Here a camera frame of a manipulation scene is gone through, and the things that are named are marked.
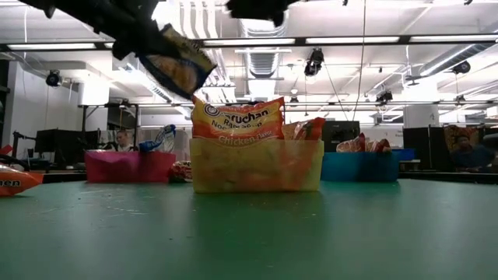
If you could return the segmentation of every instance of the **ceiling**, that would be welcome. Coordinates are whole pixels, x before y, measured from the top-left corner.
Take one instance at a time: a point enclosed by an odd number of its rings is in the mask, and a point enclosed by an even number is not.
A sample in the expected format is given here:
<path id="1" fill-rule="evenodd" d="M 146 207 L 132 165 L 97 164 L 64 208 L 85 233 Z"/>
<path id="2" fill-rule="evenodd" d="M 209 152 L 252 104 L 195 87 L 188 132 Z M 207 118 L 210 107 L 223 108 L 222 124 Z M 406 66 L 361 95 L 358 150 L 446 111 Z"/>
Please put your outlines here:
<path id="1" fill-rule="evenodd" d="M 452 33 L 486 33 L 486 28 L 496 26 L 498 1 L 474 0 L 471 5 L 463 5 L 463 0 L 366 0 L 365 35 L 402 35 L 402 34 L 452 34 Z M 208 33 L 206 18 L 206 1 L 176 0 L 181 5 L 179 12 L 168 9 L 165 3 L 160 3 L 162 9 L 155 15 L 160 24 L 171 22 L 183 34 L 189 37 L 204 37 Z M 196 19 L 196 3 L 202 3 L 204 29 L 198 32 Z M 231 19 L 223 8 L 223 1 L 215 1 L 216 32 L 220 37 L 240 37 L 238 19 Z M 51 41 L 83 41 L 112 40 L 106 35 L 96 35 L 91 28 L 71 16 L 57 11 L 53 19 L 46 19 L 44 14 L 24 4 L 1 0 L 0 9 L 0 43 L 51 42 Z M 349 1 L 342 6 L 342 0 L 299 2 L 289 7 L 289 17 L 286 25 L 287 37 L 319 37 L 319 36 L 362 36 L 363 35 L 363 1 Z M 323 47 L 324 64 L 322 70 L 313 79 L 305 79 L 303 66 L 312 52 L 312 47 L 291 47 L 290 53 L 280 54 L 279 67 L 274 75 L 279 80 L 275 82 L 273 96 L 297 96 L 299 101 L 321 102 L 360 101 L 375 96 L 365 97 L 379 82 L 407 64 L 416 68 L 432 61 L 455 45 L 412 45 L 405 46 L 368 46 L 368 47 Z M 247 67 L 244 55 L 236 54 L 234 48 L 221 49 L 226 74 L 235 85 L 235 96 L 242 100 L 250 97 L 247 84 Z M 134 62 L 134 58 L 118 61 L 111 57 L 108 51 L 78 51 L 78 52 L 30 52 L 27 55 L 30 64 L 45 61 L 84 61 L 98 69 L 111 84 L 111 97 L 129 98 L 131 101 L 151 103 L 157 98 L 138 82 L 130 80 L 125 73 L 118 70 L 126 62 Z M 431 100 L 453 100 L 457 93 L 485 85 L 498 80 L 498 48 L 491 47 L 482 53 L 468 59 L 472 70 L 460 74 L 457 82 L 455 76 L 440 73 L 428 80 L 437 84 L 438 93 L 430 96 Z M 404 83 L 400 75 L 395 74 L 393 83 L 388 85 L 395 95 L 395 100 L 420 100 L 416 91 L 411 90 L 411 96 L 401 94 Z M 470 100 L 489 100 L 498 97 L 498 89 L 491 89 Z M 471 110 L 459 110 L 459 114 L 476 114 L 486 107 L 472 107 Z M 296 112 L 293 118 L 304 117 L 305 110 L 319 110 L 312 113 L 323 116 L 332 110 L 327 117 L 341 119 L 344 115 L 340 108 L 329 107 L 292 107 Z M 402 108 L 387 112 L 400 114 Z M 150 110 L 154 114 L 175 114 L 171 109 Z M 368 117 L 375 113 L 375 107 L 364 107 L 359 116 Z"/>

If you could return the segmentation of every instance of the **table surface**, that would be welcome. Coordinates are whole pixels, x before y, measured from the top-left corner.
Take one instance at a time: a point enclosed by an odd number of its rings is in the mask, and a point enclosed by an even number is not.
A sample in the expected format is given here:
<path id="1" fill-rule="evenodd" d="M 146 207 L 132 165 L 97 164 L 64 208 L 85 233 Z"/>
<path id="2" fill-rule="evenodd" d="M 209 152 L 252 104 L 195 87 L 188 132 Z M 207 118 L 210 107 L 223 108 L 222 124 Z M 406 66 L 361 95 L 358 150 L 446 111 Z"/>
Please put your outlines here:
<path id="1" fill-rule="evenodd" d="M 0 199 L 0 279 L 498 279 L 498 187 L 45 184 Z"/>

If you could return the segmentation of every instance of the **orange ramen packet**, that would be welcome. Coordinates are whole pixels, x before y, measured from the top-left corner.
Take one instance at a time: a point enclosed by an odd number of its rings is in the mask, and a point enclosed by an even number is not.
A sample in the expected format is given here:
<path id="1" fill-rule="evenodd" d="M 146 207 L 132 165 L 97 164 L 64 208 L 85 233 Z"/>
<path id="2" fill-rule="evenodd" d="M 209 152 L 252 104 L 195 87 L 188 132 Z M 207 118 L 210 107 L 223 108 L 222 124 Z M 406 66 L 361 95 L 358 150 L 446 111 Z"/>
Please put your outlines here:
<path id="1" fill-rule="evenodd" d="M 214 138 L 230 147 L 241 147 L 266 139 L 283 139 L 283 97 L 244 107 L 213 107 L 194 98 L 192 136 Z"/>
<path id="2" fill-rule="evenodd" d="M 44 175 L 15 170 L 0 164 L 0 197 L 13 196 L 43 182 Z"/>

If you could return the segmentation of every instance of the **air duct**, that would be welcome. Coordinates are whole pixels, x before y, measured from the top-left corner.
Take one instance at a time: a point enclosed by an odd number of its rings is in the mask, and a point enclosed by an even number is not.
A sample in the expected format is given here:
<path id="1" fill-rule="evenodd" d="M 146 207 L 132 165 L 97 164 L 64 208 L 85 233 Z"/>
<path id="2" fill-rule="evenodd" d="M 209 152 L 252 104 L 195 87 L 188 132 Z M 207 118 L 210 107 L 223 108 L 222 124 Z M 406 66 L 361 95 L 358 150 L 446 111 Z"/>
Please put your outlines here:
<path id="1" fill-rule="evenodd" d="M 285 12 L 284 22 L 275 28 L 273 23 L 265 20 L 241 19 L 242 37 L 284 37 L 287 30 L 289 13 Z M 247 77 L 256 78 L 247 82 L 249 93 L 257 100 L 267 100 L 275 92 L 275 78 L 280 62 L 279 53 L 248 53 L 245 54 Z"/>
<path id="2" fill-rule="evenodd" d="M 482 33 L 498 33 L 498 22 L 488 26 L 482 31 Z M 420 68 L 419 73 L 424 76 L 436 75 L 437 73 L 466 61 L 470 57 L 473 57 L 474 55 L 481 53 L 494 45 L 495 44 L 471 44 L 467 46 L 463 45 L 454 47 L 431 62 L 423 65 Z"/>

